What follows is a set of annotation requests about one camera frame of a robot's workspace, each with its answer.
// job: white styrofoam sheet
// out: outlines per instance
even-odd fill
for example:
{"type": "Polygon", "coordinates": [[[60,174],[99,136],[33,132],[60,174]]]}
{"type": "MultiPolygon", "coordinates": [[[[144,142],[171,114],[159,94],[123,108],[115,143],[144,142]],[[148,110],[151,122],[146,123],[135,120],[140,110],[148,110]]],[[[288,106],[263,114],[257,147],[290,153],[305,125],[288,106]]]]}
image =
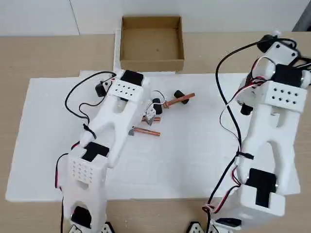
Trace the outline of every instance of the white styrofoam sheet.
{"type": "MultiPolygon", "coordinates": [[[[54,189],[57,158],[79,140],[82,120],[64,107],[69,90],[93,72],[81,72],[80,78],[31,79],[20,122],[12,160],[6,199],[9,201],[60,201],[61,193],[54,189]]],[[[238,88],[245,74],[221,74],[221,84],[227,98],[238,88]]],[[[237,143],[221,128],[219,113],[224,104],[215,84],[214,74],[156,75],[150,77],[153,89],[161,90],[172,99],[175,90],[195,92],[187,105],[176,104],[164,110],[160,123],[140,127],[161,132],[161,137],[145,134],[129,136],[119,163],[107,176],[109,200],[202,198],[211,194],[217,180],[234,156],[237,143]]],[[[69,100],[77,110],[79,103],[95,103],[94,90],[99,76],[79,87],[69,100]]],[[[242,134],[250,117],[238,113],[232,103],[242,134]]],[[[94,117],[98,108],[87,109],[94,117]]],[[[228,114],[224,124],[233,129],[228,114]]],[[[273,171],[270,148],[263,146],[255,157],[255,167],[273,171]]],[[[216,196],[222,196],[232,185],[226,177],[216,196]]],[[[296,169],[289,182],[288,194],[300,192],[296,169]]]]}

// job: table surface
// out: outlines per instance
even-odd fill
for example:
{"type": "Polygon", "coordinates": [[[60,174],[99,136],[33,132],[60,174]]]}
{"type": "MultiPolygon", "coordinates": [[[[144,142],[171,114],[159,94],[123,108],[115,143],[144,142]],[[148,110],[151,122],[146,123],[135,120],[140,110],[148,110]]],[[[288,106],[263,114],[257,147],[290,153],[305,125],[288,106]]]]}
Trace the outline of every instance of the table surface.
{"type": "MultiPolygon", "coordinates": [[[[230,51],[254,42],[264,33],[185,33],[183,73],[214,73],[217,63],[230,51]]],[[[311,55],[311,33],[285,33],[298,42],[304,55],[311,55]]],[[[0,227],[10,233],[59,232],[60,203],[10,203],[5,190],[22,107],[30,78],[76,77],[79,70],[112,70],[114,35],[0,38],[0,227]]],[[[256,48],[230,58],[222,73],[248,72],[256,48]]],[[[288,196],[286,216],[266,226],[243,232],[309,232],[311,202],[311,96],[301,117],[295,142],[296,167],[301,194],[288,196]]],[[[204,200],[110,201],[108,220],[117,233],[183,233],[190,221],[206,219],[204,200]]]]}

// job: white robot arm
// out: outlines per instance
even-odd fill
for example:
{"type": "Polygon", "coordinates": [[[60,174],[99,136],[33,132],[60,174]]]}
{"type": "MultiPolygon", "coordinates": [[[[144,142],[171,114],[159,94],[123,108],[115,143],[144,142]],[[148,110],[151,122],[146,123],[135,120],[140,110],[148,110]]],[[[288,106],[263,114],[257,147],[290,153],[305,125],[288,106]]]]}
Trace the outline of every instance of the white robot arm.
{"type": "Polygon", "coordinates": [[[83,233],[98,233],[105,225],[107,169],[116,165],[129,131],[144,115],[156,114],[148,78],[125,71],[111,82],[98,114],[67,155],[66,179],[59,184],[64,217],[83,233]]]}
{"type": "Polygon", "coordinates": [[[294,139],[307,97],[306,88],[311,82],[309,71],[290,65],[299,55],[290,43],[276,41],[242,81],[241,88],[253,87],[237,97],[241,113],[253,113],[242,150],[235,159],[238,185],[221,210],[207,206],[213,226],[208,232],[228,233],[254,227],[285,214],[285,192],[294,166],[294,139]],[[273,113],[279,114],[276,126],[270,123],[273,113]],[[254,157],[260,157],[259,148],[265,143],[272,147],[274,173],[252,167],[254,157]]]}

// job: copper rod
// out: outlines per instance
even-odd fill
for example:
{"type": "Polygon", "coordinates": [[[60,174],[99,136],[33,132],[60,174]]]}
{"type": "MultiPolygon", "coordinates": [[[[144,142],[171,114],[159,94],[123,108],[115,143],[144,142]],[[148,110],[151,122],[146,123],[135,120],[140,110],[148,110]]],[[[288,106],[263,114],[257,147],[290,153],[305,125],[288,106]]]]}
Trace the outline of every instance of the copper rod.
{"type": "Polygon", "coordinates": [[[134,131],[138,132],[138,133],[150,134],[150,135],[157,136],[157,137],[159,137],[161,135],[160,132],[151,131],[151,130],[147,130],[147,129],[143,129],[143,128],[139,128],[139,127],[134,127],[134,131]]]}
{"type": "Polygon", "coordinates": [[[163,104],[163,107],[164,108],[169,108],[171,105],[175,104],[175,103],[178,103],[178,102],[181,102],[181,101],[184,101],[184,100],[188,100],[190,99],[191,97],[194,97],[195,96],[195,93],[191,93],[191,94],[188,94],[188,95],[185,95],[185,96],[182,96],[182,97],[179,97],[179,98],[176,98],[174,100],[171,100],[171,101],[166,101],[164,104],[163,104]]]}

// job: brown box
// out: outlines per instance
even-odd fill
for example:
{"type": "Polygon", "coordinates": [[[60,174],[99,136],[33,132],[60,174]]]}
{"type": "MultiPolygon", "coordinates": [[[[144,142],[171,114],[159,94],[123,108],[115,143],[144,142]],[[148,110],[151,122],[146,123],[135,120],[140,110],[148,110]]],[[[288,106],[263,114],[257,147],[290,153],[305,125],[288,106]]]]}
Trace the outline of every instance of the brown box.
{"type": "Polygon", "coordinates": [[[184,66],[181,17],[123,17],[120,62],[133,71],[176,71],[184,66]]]}

